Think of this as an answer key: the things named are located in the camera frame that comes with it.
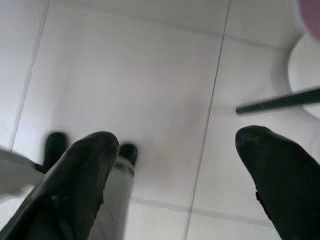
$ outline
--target floor tile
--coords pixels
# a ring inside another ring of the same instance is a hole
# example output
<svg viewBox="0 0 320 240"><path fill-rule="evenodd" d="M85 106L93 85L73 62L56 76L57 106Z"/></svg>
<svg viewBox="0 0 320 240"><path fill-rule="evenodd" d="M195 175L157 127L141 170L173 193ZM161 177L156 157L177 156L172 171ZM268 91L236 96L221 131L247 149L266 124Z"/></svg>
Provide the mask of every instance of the floor tile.
<svg viewBox="0 0 320 240"><path fill-rule="evenodd" d="M232 0L225 33L266 45L290 48L300 27L290 0Z"/></svg>
<svg viewBox="0 0 320 240"><path fill-rule="evenodd" d="M46 4L47 0L0 2L0 147L10 146Z"/></svg>
<svg viewBox="0 0 320 240"><path fill-rule="evenodd" d="M186 212L131 201L124 240L184 240Z"/></svg>
<svg viewBox="0 0 320 240"><path fill-rule="evenodd" d="M47 131L113 132L139 148L133 198L188 207L221 39L52 1L14 150Z"/></svg>
<svg viewBox="0 0 320 240"><path fill-rule="evenodd" d="M236 132L266 126L298 142L320 160L320 126L301 108L236 115L237 105L287 93L286 55L231 40L223 43L194 208L271 225L235 147Z"/></svg>
<svg viewBox="0 0 320 240"><path fill-rule="evenodd" d="M229 0L75 0L110 13L195 32L223 34Z"/></svg>
<svg viewBox="0 0 320 240"><path fill-rule="evenodd" d="M274 228L192 214L187 240L281 240Z"/></svg>

